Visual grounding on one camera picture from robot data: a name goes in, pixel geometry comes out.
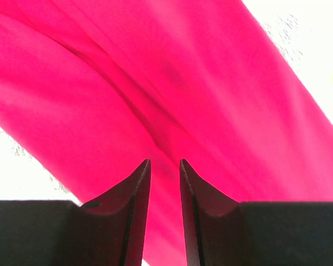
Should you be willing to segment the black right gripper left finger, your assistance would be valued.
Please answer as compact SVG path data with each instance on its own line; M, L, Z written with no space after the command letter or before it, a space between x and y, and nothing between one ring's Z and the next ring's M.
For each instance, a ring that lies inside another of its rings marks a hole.
M0 201L0 265L141 265L151 163L100 196Z

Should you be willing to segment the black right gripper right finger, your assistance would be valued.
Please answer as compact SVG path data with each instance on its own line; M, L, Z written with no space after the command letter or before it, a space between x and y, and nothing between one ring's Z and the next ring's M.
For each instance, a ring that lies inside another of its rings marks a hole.
M188 265L333 265L333 202L237 202L180 162Z

